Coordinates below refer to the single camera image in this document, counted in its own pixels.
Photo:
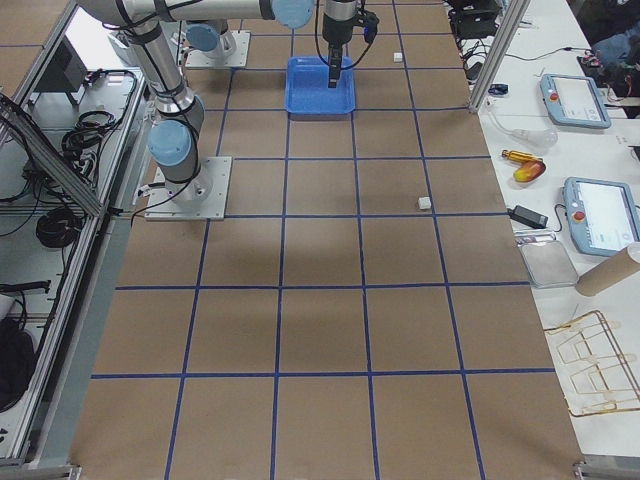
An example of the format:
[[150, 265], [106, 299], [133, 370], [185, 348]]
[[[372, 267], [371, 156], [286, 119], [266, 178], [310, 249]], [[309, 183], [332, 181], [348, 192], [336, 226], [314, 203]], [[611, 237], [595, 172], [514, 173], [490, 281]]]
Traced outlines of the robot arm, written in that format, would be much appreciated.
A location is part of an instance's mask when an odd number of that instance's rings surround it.
[[[273, 19], [295, 30], [314, 21], [314, 40], [327, 43], [327, 54], [319, 59], [328, 67], [328, 87], [336, 88], [342, 73], [348, 69], [343, 64], [344, 47], [352, 40], [355, 28], [361, 28], [367, 45], [372, 45], [377, 35], [379, 19], [365, 9], [363, 1], [261, 1], [264, 19]], [[191, 47], [208, 56], [230, 55], [235, 49], [232, 35], [228, 33], [227, 20], [232, 16], [209, 17], [187, 21], [186, 39]]]
[[289, 28], [306, 25], [311, 1], [80, 1], [105, 26], [122, 31], [156, 96], [158, 123], [148, 148], [175, 203], [200, 202], [212, 190], [198, 153], [204, 105], [186, 85], [166, 39], [162, 22], [275, 20]]

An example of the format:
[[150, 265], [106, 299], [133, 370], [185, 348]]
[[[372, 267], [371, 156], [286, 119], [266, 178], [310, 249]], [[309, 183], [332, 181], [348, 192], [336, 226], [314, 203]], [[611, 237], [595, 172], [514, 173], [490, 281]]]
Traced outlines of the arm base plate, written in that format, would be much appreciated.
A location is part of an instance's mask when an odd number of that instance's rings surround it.
[[187, 69], [244, 68], [250, 38], [247, 30], [227, 30], [220, 34], [209, 25], [190, 25], [186, 33], [189, 46], [185, 66]]
[[198, 176], [179, 195], [181, 186], [169, 182], [153, 189], [144, 216], [151, 221], [223, 220], [233, 158], [206, 157]]

